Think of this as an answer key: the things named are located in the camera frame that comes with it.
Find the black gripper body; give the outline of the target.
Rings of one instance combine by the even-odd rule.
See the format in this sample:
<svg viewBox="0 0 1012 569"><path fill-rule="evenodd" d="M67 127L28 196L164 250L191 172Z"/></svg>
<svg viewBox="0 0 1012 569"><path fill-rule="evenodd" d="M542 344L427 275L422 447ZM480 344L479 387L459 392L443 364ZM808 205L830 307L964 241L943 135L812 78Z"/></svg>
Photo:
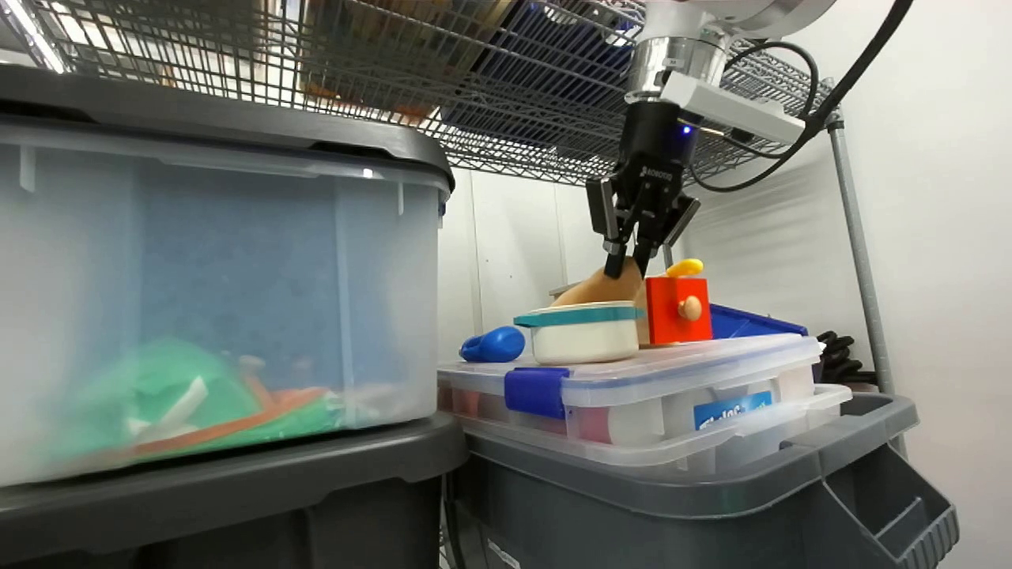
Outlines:
<svg viewBox="0 0 1012 569"><path fill-rule="evenodd" d="M617 211L625 229L636 221L664 224L676 218L692 135L696 130L676 105L636 103L625 107L613 172Z"/></svg>

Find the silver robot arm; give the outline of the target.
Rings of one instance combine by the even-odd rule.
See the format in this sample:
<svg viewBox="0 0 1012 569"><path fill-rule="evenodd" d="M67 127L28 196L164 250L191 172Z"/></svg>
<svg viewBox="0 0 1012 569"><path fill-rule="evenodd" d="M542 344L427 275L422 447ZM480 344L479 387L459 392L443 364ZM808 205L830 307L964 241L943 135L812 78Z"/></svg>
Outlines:
<svg viewBox="0 0 1012 569"><path fill-rule="evenodd" d="M778 105L722 85L731 46L780 48L834 0L645 0L624 94L621 155L610 173L585 185L592 229L603 239L603 275L638 268L680 239L698 202L683 172L703 130L800 143L805 120Z"/></svg>

